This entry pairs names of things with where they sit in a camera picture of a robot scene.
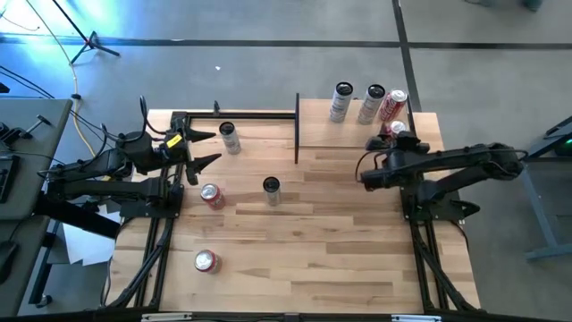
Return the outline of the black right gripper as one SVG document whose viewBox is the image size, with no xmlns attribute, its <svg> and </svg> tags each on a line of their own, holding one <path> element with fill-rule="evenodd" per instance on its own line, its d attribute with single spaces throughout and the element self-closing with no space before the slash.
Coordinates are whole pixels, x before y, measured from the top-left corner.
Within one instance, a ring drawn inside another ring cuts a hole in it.
<svg viewBox="0 0 572 322">
<path fill-rule="evenodd" d="M 366 150 L 383 150 L 388 148 L 388 143 L 380 137 L 372 137 L 366 142 Z M 392 138 L 387 156 L 391 157 L 398 152 L 414 152 L 427 154 L 430 150 L 428 143 L 423 143 L 413 132 L 401 131 Z"/>
</svg>

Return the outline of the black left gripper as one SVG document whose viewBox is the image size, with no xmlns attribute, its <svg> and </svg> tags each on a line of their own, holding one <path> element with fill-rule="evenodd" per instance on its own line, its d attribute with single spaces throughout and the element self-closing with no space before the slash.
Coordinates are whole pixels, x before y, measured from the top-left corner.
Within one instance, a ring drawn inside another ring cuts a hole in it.
<svg viewBox="0 0 572 322">
<path fill-rule="evenodd" d="M 205 157 L 197 157 L 190 161 L 189 144 L 208 140 L 215 137 L 214 132 L 195 131 L 187 129 L 187 139 L 180 131 L 168 132 L 164 140 L 154 149 L 154 161 L 157 164 L 179 164 L 186 163 L 187 182 L 190 185 L 198 185 L 198 175 L 221 154 L 213 154 Z"/>
</svg>

